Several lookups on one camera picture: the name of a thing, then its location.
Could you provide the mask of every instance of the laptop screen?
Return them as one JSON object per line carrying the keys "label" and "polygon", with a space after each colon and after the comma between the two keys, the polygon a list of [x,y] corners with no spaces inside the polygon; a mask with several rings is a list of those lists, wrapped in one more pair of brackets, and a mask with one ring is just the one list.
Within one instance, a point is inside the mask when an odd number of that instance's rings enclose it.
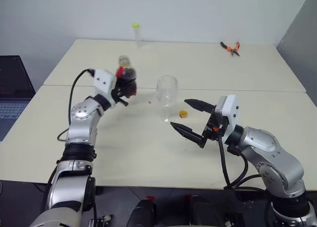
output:
{"label": "laptop screen", "polygon": [[20,56],[0,56],[0,99],[32,98],[34,94]]}

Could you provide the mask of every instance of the white tabletop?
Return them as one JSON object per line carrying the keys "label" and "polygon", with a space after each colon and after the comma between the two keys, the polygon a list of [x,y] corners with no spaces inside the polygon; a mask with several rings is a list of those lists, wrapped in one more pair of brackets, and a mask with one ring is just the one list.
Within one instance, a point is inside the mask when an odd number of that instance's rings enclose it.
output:
{"label": "white tabletop", "polygon": [[[305,92],[305,88],[274,46],[241,44],[240,57],[220,44],[76,40],[45,85],[71,85],[86,68],[115,72],[118,57],[127,55],[137,71],[139,88],[155,88],[157,79],[169,74],[181,89]],[[91,86],[89,76],[78,85]]]}
{"label": "white tabletop", "polygon": [[[56,136],[67,128],[69,91],[69,86],[43,86],[38,91],[0,144],[0,179],[47,182],[64,149]],[[93,169],[97,185],[225,186],[217,144],[209,141],[201,149],[170,125],[160,123],[154,91],[139,89],[128,107],[118,104],[102,117]],[[74,102],[91,94],[92,87],[76,87]],[[192,109],[183,100],[216,104],[220,96],[228,94],[236,94],[240,100],[240,125],[273,133],[303,164],[307,189],[317,189],[317,111],[305,93],[180,90],[173,119],[201,133],[209,114]],[[177,116],[180,109],[188,111],[187,118]],[[227,152],[226,160],[233,180],[242,171],[242,160]],[[251,165],[249,173],[255,173]],[[263,187],[259,179],[248,185]]]}

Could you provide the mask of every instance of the robotic arm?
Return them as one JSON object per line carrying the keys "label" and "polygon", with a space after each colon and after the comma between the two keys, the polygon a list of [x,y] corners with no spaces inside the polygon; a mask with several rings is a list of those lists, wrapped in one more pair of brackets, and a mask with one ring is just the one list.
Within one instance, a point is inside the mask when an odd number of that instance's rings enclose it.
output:
{"label": "robotic arm", "polygon": [[91,177],[97,124],[104,111],[121,102],[120,97],[136,94],[135,71],[122,68],[117,76],[95,70],[96,95],[88,97],[71,110],[65,149],[57,162],[56,172],[48,194],[49,209],[40,214],[31,227],[79,227],[82,213],[95,203],[95,178]]}
{"label": "robotic arm", "polygon": [[194,99],[185,102],[211,116],[202,135],[171,122],[177,132],[201,148],[207,139],[221,138],[228,145],[230,153],[243,154],[261,175],[279,226],[317,227],[315,210],[305,194],[301,163],[287,153],[269,132],[236,124],[239,112],[236,96],[221,97],[216,106]]}

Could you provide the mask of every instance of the yellow cap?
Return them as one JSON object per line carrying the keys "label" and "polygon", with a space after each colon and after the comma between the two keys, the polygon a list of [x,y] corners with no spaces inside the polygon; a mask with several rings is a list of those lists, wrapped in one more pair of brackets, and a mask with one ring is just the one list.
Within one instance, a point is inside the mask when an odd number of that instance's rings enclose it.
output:
{"label": "yellow cap", "polygon": [[138,29],[140,27],[139,23],[132,23],[132,27],[134,29]]}

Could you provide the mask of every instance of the orange-handled pliers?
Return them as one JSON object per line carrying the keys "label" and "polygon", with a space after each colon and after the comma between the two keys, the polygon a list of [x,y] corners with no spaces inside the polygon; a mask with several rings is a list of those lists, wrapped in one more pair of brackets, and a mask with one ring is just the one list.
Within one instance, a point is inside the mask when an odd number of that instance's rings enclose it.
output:
{"label": "orange-handled pliers", "polygon": [[225,45],[223,42],[220,42],[221,47],[223,47],[224,49],[226,49],[227,51],[231,52],[231,55],[233,56],[233,54],[235,53],[237,56],[240,56],[238,54],[238,49],[240,48],[240,43],[237,42],[236,46],[233,48],[231,48],[230,46]]}

